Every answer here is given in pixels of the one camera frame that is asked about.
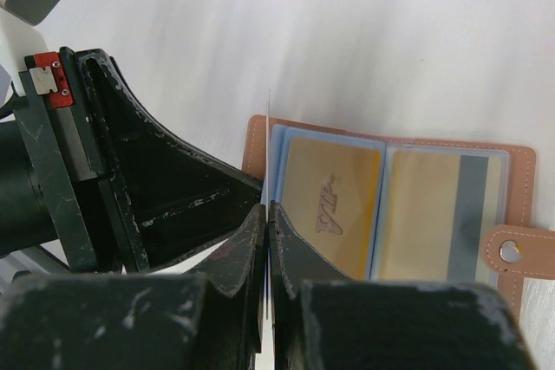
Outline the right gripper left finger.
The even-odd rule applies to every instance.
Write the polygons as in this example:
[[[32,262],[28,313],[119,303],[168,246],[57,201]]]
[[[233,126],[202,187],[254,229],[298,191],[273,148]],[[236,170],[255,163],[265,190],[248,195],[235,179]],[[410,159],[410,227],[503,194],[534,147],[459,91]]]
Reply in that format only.
[[[249,369],[260,349],[265,209],[181,275],[17,279],[1,297],[4,369]]]

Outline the tan leather card holder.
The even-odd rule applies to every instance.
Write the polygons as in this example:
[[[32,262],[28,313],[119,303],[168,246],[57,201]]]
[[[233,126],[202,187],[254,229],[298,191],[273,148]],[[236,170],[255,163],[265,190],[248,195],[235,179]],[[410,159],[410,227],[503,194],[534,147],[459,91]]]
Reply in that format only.
[[[519,312],[525,279],[554,277],[533,228],[527,146],[350,133],[250,118],[242,169],[345,275],[482,282]]]

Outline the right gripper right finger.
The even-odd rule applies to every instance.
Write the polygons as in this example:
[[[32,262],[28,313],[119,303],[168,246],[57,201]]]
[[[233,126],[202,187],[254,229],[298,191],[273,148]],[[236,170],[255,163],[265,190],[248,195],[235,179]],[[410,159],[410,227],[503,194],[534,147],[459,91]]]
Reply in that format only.
[[[519,326],[483,284],[347,277],[269,209],[278,369],[532,369]]]

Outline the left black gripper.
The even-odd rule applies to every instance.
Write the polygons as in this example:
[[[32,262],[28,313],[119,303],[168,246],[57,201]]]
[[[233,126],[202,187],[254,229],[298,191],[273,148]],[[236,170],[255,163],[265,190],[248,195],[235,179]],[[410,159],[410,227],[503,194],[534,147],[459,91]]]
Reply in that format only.
[[[184,141],[135,97],[102,49],[27,56],[12,98],[30,195],[14,213],[58,238],[74,272],[151,272],[229,237],[260,180]]]

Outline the gold credit card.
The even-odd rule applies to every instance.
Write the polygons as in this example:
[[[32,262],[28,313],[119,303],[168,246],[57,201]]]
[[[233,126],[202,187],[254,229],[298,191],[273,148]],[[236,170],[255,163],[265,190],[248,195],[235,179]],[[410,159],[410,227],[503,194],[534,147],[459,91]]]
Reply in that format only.
[[[391,146],[371,276],[496,285],[480,240],[506,217],[506,151]]]
[[[265,220],[266,220],[266,271],[265,271],[265,319],[270,319],[270,286],[271,286],[271,260],[270,260],[270,234],[269,234],[269,221],[270,221],[270,194],[271,194],[271,88],[268,89],[266,108],[265,108]]]
[[[372,147],[296,137],[280,202],[296,231],[344,274],[368,276],[382,153]]]

